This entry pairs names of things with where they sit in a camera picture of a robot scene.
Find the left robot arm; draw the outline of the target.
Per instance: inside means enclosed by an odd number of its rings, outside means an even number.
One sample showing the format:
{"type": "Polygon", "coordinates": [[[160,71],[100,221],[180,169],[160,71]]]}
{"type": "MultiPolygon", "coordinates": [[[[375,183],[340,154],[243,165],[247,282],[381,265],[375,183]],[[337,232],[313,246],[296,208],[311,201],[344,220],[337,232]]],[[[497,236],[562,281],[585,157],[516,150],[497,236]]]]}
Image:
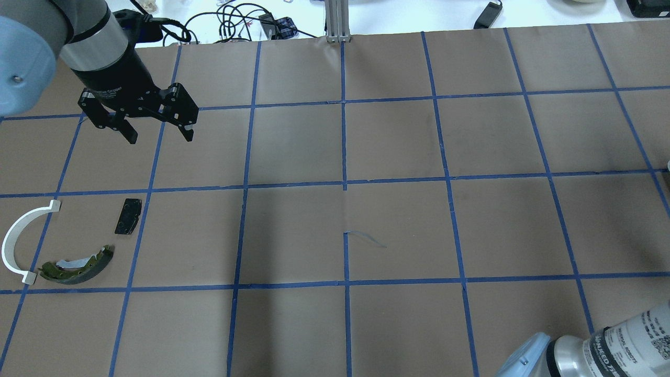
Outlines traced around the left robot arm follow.
{"type": "Polygon", "coordinates": [[[84,84],[77,105],[98,129],[137,141],[131,118],[172,124],[190,142],[199,109],[180,83],[159,88],[136,52],[180,22],[155,18],[137,1],[113,12],[105,1],[2,1],[2,117],[31,110],[61,59],[84,84]]]}

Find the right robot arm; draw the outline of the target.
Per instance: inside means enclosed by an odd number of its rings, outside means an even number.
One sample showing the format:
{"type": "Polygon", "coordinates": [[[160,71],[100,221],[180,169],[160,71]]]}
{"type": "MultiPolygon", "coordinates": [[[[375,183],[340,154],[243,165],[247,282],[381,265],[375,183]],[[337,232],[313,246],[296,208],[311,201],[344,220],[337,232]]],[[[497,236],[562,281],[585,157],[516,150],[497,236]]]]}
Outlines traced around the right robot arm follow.
{"type": "Polygon", "coordinates": [[[537,332],[496,376],[668,376],[668,301],[594,332],[551,339],[537,332]]]}

